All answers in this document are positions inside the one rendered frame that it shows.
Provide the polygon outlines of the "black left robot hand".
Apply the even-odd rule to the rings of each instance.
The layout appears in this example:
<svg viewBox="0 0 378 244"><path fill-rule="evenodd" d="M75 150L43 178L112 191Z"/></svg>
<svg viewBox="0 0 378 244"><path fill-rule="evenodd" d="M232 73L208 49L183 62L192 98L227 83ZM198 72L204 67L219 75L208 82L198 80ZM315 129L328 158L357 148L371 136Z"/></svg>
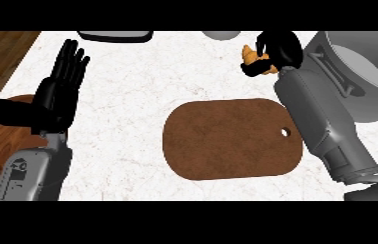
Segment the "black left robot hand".
<svg viewBox="0 0 378 244"><path fill-rule="evenodd" d="M66 39L52 74L38 85L32 102L0 99L0 125L30 127L32 134L62 133L71 127L78 91L90 57L75 40Z"/></svg>

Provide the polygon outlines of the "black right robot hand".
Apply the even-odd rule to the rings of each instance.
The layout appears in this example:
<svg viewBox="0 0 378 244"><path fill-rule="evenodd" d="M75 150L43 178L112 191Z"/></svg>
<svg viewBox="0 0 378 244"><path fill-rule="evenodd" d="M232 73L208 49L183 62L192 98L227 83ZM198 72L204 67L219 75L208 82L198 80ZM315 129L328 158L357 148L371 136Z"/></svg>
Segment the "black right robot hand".
<svg viewBox="0 0 378 244"><path fill-rule="evenodd" d="M292 31L263 31L257 36L255 49L258 56L269 55L267 59L257 60L250 65L241 64L247 76L255 77L275 66L278 72L283 67L300 68L303 63L303 49L300 40Z"/></svg>

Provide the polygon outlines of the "orange croissant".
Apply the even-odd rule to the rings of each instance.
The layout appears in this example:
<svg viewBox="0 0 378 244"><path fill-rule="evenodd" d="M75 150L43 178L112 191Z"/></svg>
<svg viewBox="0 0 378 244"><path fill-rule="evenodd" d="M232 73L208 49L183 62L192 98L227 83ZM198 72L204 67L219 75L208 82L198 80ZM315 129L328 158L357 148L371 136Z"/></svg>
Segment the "orange croissant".
<svg viewBox="0 0 378 244"><path fill-rule="evenodd" d="M263 59L267 59L267 58L269 58L267 54L263 54L263 56L258 56L257 51L252 50L248 45L244 46L244 48L242 48L242 59L244 59L244 64L245 65L250 65L257 60L263 60ZM270 66L270 69L263 72L264 75L276 74L276 73L278 73L278 69L276 69L275 66Z"/></svg>

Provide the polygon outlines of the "grey metal pot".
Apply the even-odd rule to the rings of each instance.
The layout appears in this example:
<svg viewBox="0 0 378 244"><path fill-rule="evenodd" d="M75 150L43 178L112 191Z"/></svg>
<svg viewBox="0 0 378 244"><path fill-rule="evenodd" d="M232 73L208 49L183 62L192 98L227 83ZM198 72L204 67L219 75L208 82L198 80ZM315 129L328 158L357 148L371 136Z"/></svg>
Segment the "grey metal pot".
<svg viewBox="0 0 378 244"><path fill-rule="evenodd" d="M378 31L319 31L301 68L325 80L353 119L378 121Z"/></svg>

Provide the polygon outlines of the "brown wooden cutting board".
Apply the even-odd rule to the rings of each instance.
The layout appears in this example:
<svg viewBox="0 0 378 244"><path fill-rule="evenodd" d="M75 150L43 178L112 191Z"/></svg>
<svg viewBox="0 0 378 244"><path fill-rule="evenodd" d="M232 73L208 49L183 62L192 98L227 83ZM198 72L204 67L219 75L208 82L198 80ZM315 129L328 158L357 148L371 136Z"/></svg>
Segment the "brown wooden cutting board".
<svg viewBox="0 0 378 244"><path fill-rule="evenodd" d="M162 151L171 170L189 180L278 176L300 163L303 141L278 102L193 101L165 120Z"/></svg>

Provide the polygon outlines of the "grey round object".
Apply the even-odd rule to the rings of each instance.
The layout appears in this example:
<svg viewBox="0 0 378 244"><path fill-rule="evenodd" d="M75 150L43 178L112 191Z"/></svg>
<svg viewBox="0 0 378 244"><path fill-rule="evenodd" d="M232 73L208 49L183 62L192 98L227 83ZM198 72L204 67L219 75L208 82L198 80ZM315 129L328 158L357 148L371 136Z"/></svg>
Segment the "grey round object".
<svg viewBox="0 0 378 244"><path fill-rule="evenodd" d="M217 41L233 39L239 35L239 31L204 31L204 35Z"/></svg>

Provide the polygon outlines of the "brown wooden round plate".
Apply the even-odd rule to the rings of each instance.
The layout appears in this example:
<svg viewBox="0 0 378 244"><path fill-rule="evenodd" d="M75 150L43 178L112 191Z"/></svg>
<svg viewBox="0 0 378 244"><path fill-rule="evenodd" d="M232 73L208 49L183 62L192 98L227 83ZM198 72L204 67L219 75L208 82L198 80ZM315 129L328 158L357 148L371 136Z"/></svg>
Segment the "brown wooden round plate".
<svg viewBox="0 0 378 244"><path fill-rule="evenodd" d="M47 145L32 127L49 123L49 113L32 105L32 95L0 99L0 171L16 151Z"/></svg>

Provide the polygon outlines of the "dark grey flat tray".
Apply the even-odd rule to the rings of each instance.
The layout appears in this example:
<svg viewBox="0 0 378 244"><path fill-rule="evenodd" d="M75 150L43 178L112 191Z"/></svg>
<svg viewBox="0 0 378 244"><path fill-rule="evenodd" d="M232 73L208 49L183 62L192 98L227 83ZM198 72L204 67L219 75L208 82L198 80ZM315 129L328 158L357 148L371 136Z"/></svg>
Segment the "dark grey flat tray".
<svg viewBox="0 0 378 244"><path fill-rule="evenodd" d="M108 43L145 43L152 39L152 31L80 31L84 40Z"/></svg>

